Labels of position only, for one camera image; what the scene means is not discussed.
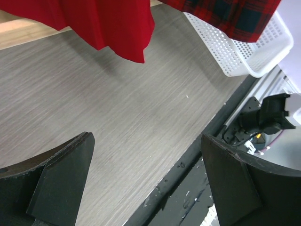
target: cable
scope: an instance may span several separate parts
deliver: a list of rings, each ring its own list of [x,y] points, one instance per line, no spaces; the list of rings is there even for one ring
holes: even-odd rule
[[[237,147],[237,146],[240,146],[242,144],[244,144],[245,142],[247,142],[248,140],[251,140],[253,139],[254,137],[256,137],[258,134],[261,134],[261,132],[256,132],[256,133],[253,133],[247,140],[243,140],[237,144],[232,144],[233,147]]]

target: plaid fabric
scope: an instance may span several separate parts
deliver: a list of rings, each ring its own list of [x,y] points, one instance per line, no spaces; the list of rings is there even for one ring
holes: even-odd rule
[[[195,15],[230,38],[256,42],[281,0],[160,0]]]

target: red cloth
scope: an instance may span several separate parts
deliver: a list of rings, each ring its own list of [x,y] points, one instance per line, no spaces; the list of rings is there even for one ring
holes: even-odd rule
[[[70,26],[94,48],[138,63],[155,27],[150,0],[0,0],[0,9],[57,30]]]
[[[256,42],[281,0],[160,0],[224,31]],[[96,49],[144,63],[143,50],[154,30],[150,0],[0,0],[0,9],[57,30],[70,26]]]

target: white plastic basket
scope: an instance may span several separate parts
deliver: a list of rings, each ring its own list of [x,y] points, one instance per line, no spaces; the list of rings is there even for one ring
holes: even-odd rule
[[[271,71],[293,47],[293,37],[275,12],[256,43],[228,38],[219,29],[184,13],[228,77],[252,75],[260,78]]]

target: wooden edge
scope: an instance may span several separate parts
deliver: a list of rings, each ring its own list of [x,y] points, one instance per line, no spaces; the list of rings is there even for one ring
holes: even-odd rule
[[[157,0],[150,0],[150,6],[155,6],[161,3],[162,2]],[[71,28],[66,27],[57,31],[40,22],[24,18],[0,23],[0,50],[69,30],[71,30]]]

